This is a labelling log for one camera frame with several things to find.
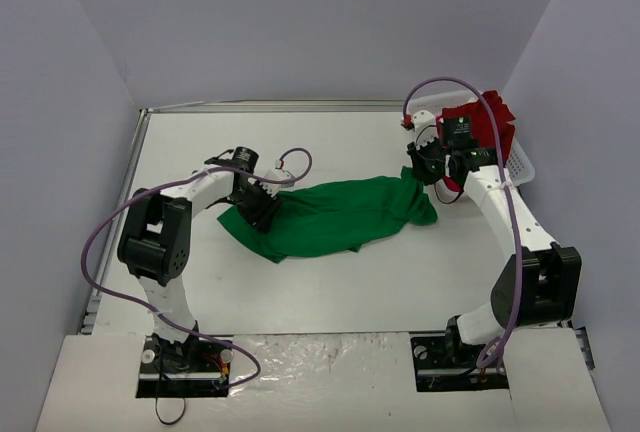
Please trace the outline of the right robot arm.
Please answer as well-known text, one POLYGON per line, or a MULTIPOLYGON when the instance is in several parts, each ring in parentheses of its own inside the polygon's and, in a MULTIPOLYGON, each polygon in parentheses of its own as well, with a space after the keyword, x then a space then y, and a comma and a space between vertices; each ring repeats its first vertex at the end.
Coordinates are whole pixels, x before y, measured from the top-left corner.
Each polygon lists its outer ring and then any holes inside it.
POLYGON ((518 328, 569 320, 574 313, 582 259, 563 247, 534 217, 500 163, 500 151, 483 148, 469 117, 440 118, 429 111, 408 120, 414 140, 407 146, 418 180, 434 185, 450 179, 479 208, 503 254, 504 267, 487 304, 457 317, 443 341, 446 358, 465 365, 480 345, 518 328))

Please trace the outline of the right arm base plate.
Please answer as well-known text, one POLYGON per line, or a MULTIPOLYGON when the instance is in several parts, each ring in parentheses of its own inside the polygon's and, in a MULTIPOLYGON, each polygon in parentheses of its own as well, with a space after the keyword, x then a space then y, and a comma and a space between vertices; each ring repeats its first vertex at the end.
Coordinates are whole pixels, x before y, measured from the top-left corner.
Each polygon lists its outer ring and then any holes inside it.
POLYGON ((421 393, 508 390, 505 373, 476 366, 481 345, 458 343, 435 331, 410 335, 416 390, 421 393))

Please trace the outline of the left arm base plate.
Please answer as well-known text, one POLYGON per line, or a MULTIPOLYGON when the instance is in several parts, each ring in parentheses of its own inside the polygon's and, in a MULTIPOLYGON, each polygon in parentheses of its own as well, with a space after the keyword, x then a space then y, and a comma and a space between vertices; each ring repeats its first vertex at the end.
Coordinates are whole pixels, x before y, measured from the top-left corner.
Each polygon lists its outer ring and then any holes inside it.
POLYGON ((225 347, 203 340, 190 340, 184 354, 145 338, 135 397, 142 398, 226 398, 229 394, 230 363, 225 347))

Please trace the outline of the green t shirt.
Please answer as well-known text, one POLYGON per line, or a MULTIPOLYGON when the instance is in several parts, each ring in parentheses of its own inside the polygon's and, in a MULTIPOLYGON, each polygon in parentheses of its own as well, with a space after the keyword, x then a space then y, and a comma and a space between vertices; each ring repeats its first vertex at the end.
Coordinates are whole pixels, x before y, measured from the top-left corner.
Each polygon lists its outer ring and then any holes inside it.
POLYGON ((267 232, 249 225, 236 207, 218 217, 233 239, 274 264, 287 258, 357 252, 407 224, 431 226, 438 221, 424 186, 409 167, 397 177, 328 182, 283 191, 278 197, 282 205, 267 232))

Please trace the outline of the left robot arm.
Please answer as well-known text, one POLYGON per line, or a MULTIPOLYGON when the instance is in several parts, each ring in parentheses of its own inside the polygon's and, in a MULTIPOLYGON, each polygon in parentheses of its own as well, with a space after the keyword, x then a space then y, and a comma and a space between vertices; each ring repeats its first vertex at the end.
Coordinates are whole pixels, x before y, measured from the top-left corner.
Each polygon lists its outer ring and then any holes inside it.
POLYGON ((237 147, 226 158, 212 157, 194 171, 195 180, 171 186, 132 204, 126 216, 117 256, 143 287, 148 303, 179 327, 154 319, 152 339, 179 370, 195 367, 201 345, 191 335, 198 323, 189 309, 182 273, 191 245, 193 219, 219 203, 232 206, 240 223, 252 232, 266 233, 282 200, 278 192, 292 174, 281 163, 267 180, 251 179, 259 155, 237 147))

